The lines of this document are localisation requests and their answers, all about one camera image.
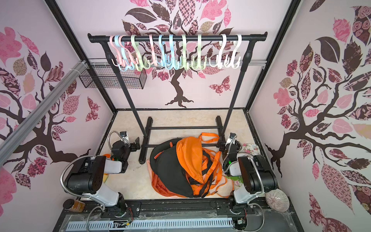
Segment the black bag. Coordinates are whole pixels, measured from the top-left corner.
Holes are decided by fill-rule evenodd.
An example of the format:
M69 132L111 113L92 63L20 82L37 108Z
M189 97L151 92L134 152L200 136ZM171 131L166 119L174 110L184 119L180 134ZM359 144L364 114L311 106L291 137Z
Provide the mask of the black bag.
M193 198L193 189L176 153L176 145L180 140L171 139L153 148L149 158L152 169L151 185L165 197Z

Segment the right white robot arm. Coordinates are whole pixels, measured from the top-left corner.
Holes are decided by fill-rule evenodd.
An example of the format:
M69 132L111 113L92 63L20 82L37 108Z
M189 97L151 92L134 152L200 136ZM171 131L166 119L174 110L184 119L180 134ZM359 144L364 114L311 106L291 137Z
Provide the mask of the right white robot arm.
M242 144L237 136L230 137L223 151L222 170L228 177L240 177L241 186L233 191L237 204L249 204L256 198L278 188L270 165L258 145Z

